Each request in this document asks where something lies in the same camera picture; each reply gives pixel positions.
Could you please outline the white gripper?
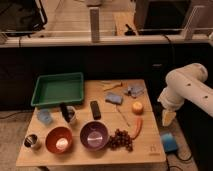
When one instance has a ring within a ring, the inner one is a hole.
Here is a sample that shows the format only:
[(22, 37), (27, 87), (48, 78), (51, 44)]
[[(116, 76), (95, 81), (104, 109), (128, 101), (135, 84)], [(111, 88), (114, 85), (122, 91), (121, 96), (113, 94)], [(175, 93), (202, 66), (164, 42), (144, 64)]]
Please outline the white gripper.
[(175, 111), (179, 110), (184, 104), (184, 98), (175, 93), (171, 88), (165, 87), (157, 101), (164, 108), (162, 111), (162, 125), (169, 126), (176, 117)]

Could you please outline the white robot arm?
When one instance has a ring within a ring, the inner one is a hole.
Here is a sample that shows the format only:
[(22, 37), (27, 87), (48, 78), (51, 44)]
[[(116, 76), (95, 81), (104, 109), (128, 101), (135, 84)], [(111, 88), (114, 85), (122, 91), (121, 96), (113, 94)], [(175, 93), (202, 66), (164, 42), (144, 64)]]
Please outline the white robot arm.
[(208, 78), (207, 69), (200, 63), (192, 63), (171, 70), (165, 77), (166, 87), (157, 101), (163, 107), (162, 125), (169, 126), (179, 110), (188, 100), (213, 117), (213, 88), (204, 82)]

